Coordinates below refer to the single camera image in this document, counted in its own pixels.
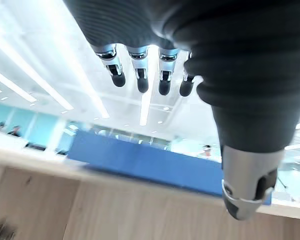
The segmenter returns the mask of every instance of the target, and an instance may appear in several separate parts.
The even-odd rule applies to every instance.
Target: desk
[[[0,147],[0,166],[0,218],[19,227],[15,240],[300,240],[300,206],[291,203],[262,206],[242,222],[218,197],[87,171],[69,159]]]

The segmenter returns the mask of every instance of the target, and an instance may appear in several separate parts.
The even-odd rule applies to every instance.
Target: white ceiling
[[[118,46],[118,53],[126,78],[124,87],[116,87],[101,60],[95,55],[80,28],[62,0],[0,0],[0,35],[33,69],[59,92],[74,109],[61,114],[65,109],[47,92],[25,74],[0,49],[0,73],[12,80],[38,101],[30,106],[12,90],[0,83],[0,102],[33,111],[60,115],[64,118],[95,123],[148,136],[172,140],[175,136],[217,144],[218,135],[211,108],[196,94],[196,86],[189,97],[179,94],[183,78],[183,63],[187,53],[181,51],[172,76],[171,91],[162,96],[158,91],[159,75],[155,75],[152,97],[146,126],[140,126],[142,94],[137,89],[137,80],[127,50]],[[66,43],[68,51],[82,66],[88,80],[101,98],[110,118],[101,118],[100,112],[82,87],[76,71],[69,64],[69,56],[60,48]],[[195,85],[202,81],[195,78]],[[2,97],[9,97],[4,102]],[[300,130],[295,143],[300,143]],[[300,151],[290,151],[300,155]]]

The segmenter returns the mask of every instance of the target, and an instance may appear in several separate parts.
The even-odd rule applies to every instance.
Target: robotic hand
[[[132,60],[132,65],[135,71],[135,76],[137,80],[137,87],[140,93],[145,93],[148,91],[148,47],[130,47],[127,46],[126,49]]]
[[[167,95],[170,92],[171,77],[175,70],[176,60],[179,54],[179,49],[163,49],[159,50],[159,69],[160,82],[159,93]]]
[[[191,53],[188,54],[187,59],[191,58]],[[187,97],[190,95],[192,88],[194,87],[194,75],[189,75],[186,71],[183,72],[183,81],[180,85],[180,95]]]
[[[196,91],[212,107],[223,200],[234,218],[249,218],[274,188],[300,117],[300,1],[64,1],[114,76],[121,64],[103,48],[156,44],[166,95],[175,48],[191,52],[184,68],[203,77]]]
[[[126,84],[126,77],[119,56],[117,55],[116,45],[108,44],[103,47],[92,45],[91,47],[109,71],[113,84],[117,87],[123,87]]]

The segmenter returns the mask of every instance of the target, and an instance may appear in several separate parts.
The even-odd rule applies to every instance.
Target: silver metal joint
[[[284,150],[256,153],[223,146],[222,197],[235,219],[248,219],[270,196],[284,154]]]

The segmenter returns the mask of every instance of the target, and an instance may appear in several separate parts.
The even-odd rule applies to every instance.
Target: blue mat
[[[221,163],[77,131],[68,158],[88,168],[211,196],[222,196]]]

